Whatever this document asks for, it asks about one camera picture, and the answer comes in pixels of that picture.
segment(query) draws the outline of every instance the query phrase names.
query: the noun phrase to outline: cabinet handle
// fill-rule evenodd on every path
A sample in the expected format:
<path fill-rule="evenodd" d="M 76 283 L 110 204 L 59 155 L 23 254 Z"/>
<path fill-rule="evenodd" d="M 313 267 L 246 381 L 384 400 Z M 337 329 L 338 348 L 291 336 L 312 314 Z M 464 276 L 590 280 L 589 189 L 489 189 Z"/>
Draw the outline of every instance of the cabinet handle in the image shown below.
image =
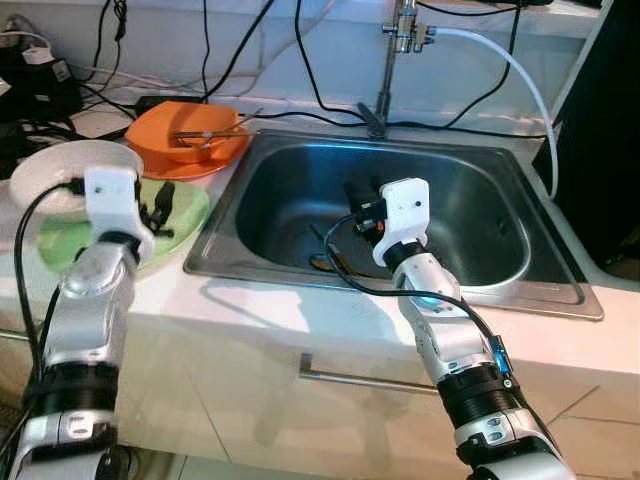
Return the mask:
<path fill-rule="evenodd" d="M 438 395 L 438 389 L 433 385 L 423 385 L 421 383 L 398 382 L 395 380 L 385 380 L 382 378 L 361 377 L 359 375 L 347 375 L 343 373 L 323 372 L 313 370 L 311 362 L 313 354 L 303 353 L 300 355 L 300 370 L 298 377 L 309 380 L 319 380 L 321 382 L 345 383 L 347 385 L 360 385 L 363 387 L 382 388 L 385 390 L 396 390 L 398 392 L 419 393 L 421 395 Z"/>
<path fill-rule="evenodd" d="M 0 328 L 0 338 L 6 338 L 8 340 L 21 340 L 26 342 L 27 336 L 19 330 L 9 330 L 6 328 Z"/>

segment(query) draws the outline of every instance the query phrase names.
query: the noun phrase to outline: white wall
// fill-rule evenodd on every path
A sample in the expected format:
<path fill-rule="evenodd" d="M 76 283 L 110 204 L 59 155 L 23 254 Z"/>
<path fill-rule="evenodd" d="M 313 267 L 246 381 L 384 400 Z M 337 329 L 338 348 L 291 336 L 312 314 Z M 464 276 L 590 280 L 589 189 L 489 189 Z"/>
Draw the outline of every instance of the white wall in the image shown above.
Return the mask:
<path fill-rule="evenodd" d="M 164 4 L 168 8 L 148 6 Z M 382 0 L 338 0 L 334 10 L 305 38 L 305 46 L 325 103 L 375 102 L 382 75 L 384 39 Z M 96 43 L 98 0 L 54 2 L 4 2 L 0 0 L 0 21 L 10 13 L 22 13 L 52 39 L 58 55 L 71 63 L 91 62 Z M 256 0 L 209 0 L 213 54 L 208 71 L 220 73 L 252 22 Z M 597 12 L 567 10 L 568 2 L 556 1 L 552 8 L 535 8 L 523 13 L 516 46 L 516 58 L 536 80 L 549 106 L 553 103 L 577 57 Z M 194 0 L 130 0 L 127 36 L 123 42 L 121 70 L 156 75 L 176 82 L 198 78 L 204 55 L 201 2 Z M 305 0 L 305 11 L 314 14 L 323 0 Z M 450 8 L 486 9 L 468 2 Z M 260 49 L 269 56 L 293 36 L 293 0 L 277 0 L 272 15 L 256 31 L 237 63 L 236 72 L 252 72 Z M 512 13 L 492 17 L 462 18 L 421 12 L 425 22 L 474 29 L 506 45 Z M 113 64 L 115 47 L 113 15 L 104 35 L 101 65 Z M 464 39 L 442 38 L 420 55 L 398 59 L 393 84 L 392 117 L 420 117 L 443 122 L 476 96 L 491 88 L 502 74 L 502 60 L 483 47 Z M 247 79 L 234 79 L 224 92 L 241 90 Z M 284 52 L 265 72 L 252 97 L 309 101 L 312 90 L 295 45 Z M 465 117 L 460 126 L 505 129 L 525 118 L 537 116 L 535 104 L 523 82 L 512 73 L 499 95 L 485 101 Z"/>

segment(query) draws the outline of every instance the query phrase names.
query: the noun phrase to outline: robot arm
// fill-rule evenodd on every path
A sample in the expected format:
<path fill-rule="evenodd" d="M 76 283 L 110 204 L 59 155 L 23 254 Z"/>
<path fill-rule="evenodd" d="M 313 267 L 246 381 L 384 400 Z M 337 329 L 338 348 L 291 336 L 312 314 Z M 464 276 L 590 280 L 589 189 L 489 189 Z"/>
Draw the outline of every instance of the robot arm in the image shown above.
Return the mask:
<path fill-rule="evenodd" d="M 29 392 L 31 417 L 10 480 L 126 478 L 127 462 L 116 447 L 118 371 L 137 266 L 153 251 L 138 214 L 136 180 L 121 168 L 85 174 L 95 243 L 59 284 L 43 380 Z"/>
<path fill-rule="evenodd" d="M 398 289 L 460 301 L 457 280 L 425 248 L 427 182 L 388 183 L 380 194 L 386 218 L 369 219 L 370 225 L 384 220 L 384 233 L 373 249 L 375 262 L 393 272 Z M 463 309 L 446 301 L 405 296 L 399 302 L 454 425 L 458 457 L 473 470 L 469 479 L 575 479 L 524 401 L 500 337 L 483 333 Z"/>

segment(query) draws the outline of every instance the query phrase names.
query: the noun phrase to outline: sink basin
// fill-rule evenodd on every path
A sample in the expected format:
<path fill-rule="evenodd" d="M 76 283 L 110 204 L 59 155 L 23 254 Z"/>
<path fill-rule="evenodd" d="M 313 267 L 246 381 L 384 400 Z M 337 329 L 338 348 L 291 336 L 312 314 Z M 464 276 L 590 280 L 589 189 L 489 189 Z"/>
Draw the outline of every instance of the sink basin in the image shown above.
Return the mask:
<path fill-rule="evenodd" d="M 598 320 L 602 310 L 507 150 L 263 131 L 194 245 L 190 273 L 346 288 L 316 270 L 311 225 L 349 213 L 344 186 L 420 177 L 430 185 L 427 248 L 472 304 Z M 335 243 L 363 283 L 390 288 L 352 228 Z"/>

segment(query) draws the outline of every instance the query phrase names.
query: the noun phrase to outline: dish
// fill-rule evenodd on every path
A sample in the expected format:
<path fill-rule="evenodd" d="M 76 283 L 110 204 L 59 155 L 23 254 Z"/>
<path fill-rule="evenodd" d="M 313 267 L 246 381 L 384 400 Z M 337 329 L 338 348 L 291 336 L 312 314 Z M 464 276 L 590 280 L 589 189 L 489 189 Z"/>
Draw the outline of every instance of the dish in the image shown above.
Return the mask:
<path fill-rule="evenodd" d="M 130 167 L 142 174 L 140 156 L 124 145 L 105 140 L 78 140 L 40 150 L 24 160 L 11 175 L 9 191 L 23 209 L 45 189 L 73 177 L 82 177 L 95 166 Z M 53 192 L 38 206 L 37 213 L 53 215 L 58 221 L 85 221 L 85 201 L 65 190 Z"/>
<path fill-rule="evenodd" d="M 141 180 L 140 200 L 153 210 L 155 196 L 164 184 L 156 180 Z M 144 269 L 177 251 L 195 232 L 209 213 L 206 192 L 188 183 L 175 182 L 173 208 L 164 229 L 173 230 L 173 238 L 156 237 L 153 255 L 140 268 Z M 47 270 L 59 274 L 75 261 L 78 251 L 91 243 L 89 222 L 68 224 L 47 219 L 40 226 L 38 253 Z"/>
<path fill-rule="evenodd" d="M 242 155 L 251 137 L 232 137 L 213 151 L 211 159 L 202 163 L 146 162 L 144 176 L 158 180 L 189 180 L 222 170 Z"/>
<path fill-rule="evenodd" d="M 204 163 L 226 141 L 216 138 L 206 148 L 195 146 L 204 139 L 189 140 L 194 146 L 181 146 L 174 138 L 178 132 L 223 131 L 238 122 L 238 111 L 225 105 L 163 102 L 140 116 L 126 133 L 127 144 L 145 163 Z"/>

